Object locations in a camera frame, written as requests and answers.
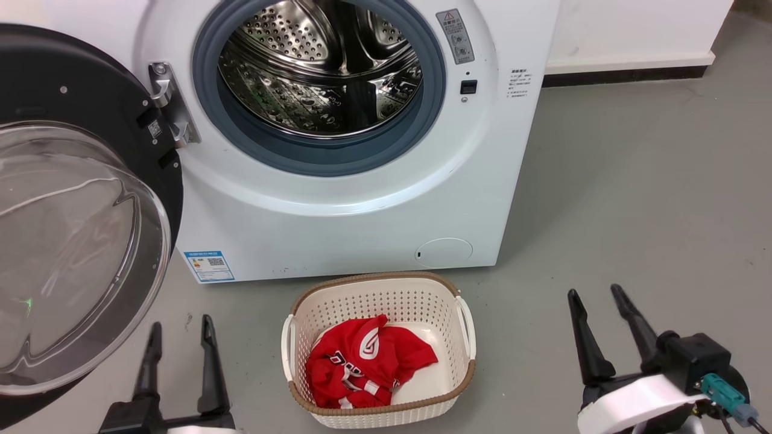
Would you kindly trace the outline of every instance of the sticker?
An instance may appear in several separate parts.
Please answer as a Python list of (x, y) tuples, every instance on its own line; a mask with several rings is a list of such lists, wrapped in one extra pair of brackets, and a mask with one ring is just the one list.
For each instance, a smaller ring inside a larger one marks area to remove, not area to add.
[(150, 125), (148, 125), (147, 130), (150, 131), (150, 134), (153, 136), (153, 138), (158, 137), (158, 135), (161, 133), (161, 125), (158, 124), (158, 119), (154, 120)]
[(472, 43), (469, 41), (469, 35), (466, 33), (464, 20), (458, 9), (451, 9), (437, 13), (437, 19), (442, 26), (442, 31), (448, 37), (450, 49), (453, 51), (455, 64), (473, 62), (475, 53), (472, 51)]
[(510, 84), (506, 88), (507, 98), (521, 98), (528, 95), (533, 74), (527, 69), (512, 70), (510, 73)]
[(198, 281), (227, 282), (235, 280), (231, 268), (219, 250), (213, 252), (185, 252), (185, 259), (198, 277)]

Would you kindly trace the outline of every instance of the stainless steel drum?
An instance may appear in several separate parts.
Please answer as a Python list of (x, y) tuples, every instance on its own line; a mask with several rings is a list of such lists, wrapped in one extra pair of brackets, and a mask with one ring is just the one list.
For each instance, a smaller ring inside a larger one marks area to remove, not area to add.
[(259, 11), (232, 34), (219, 69), (258, 118), (315, 138), (388, 122), (423, 77), (399, 29), (339, 0), (286, 0)]

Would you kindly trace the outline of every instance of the blue connector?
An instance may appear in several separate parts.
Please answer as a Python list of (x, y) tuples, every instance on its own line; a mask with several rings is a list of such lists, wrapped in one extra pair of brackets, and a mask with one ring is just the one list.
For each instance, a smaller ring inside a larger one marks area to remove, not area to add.
[(759, 412), (745, 403), (745, 396), (716, 374), (703, 377), (700, 390), (718, 406), (725, 408), (740, 426), (750, 426), (748, 419), (759, 418)]

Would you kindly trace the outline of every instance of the laundry basket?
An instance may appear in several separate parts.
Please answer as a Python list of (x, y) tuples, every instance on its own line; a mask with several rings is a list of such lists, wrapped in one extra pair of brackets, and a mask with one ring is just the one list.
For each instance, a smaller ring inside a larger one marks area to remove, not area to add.
[[(386, 314), (432, 346), (438, 363), (415, 373), (391, 405), (322, 409), (306, 379), (306, 360), (317, 337), (351, 318)], [(421, 272), (381, 273), (331, 280), (305, 293), (282, 330), (289, 391), (301, 407), (330, 428), (377, 428), (430, 419), (447, 412), (475, 371), (475, 328), (469, 307), (448, 280)]]

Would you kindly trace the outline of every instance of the gray floor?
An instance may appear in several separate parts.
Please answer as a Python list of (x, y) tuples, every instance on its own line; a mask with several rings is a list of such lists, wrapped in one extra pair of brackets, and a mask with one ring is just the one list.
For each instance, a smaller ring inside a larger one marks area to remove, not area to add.
[[(568, 289), (580, 291), (617, 370), (637, 369), (610, 283), (658, 331), (703, 331), (726, 345), (772, 425), (772, 26), (731, 16), (715, 52), (701, 80), (542, 92), (499, 265), (441, 272), (474, 313), (477, 374), (451, 412), (401, 432), (576, 432), (582, 387)], [(316, 281), (201, 287), (175, 255), (137, 333), (8, 432), (95, 432), (107, 406), (130, 397), (155, 320), (164, 325), (162, 410), (192, 413), (204, 312), (244, 432), (327, 431), (290, 397), (279, 363), (283, 319)]]

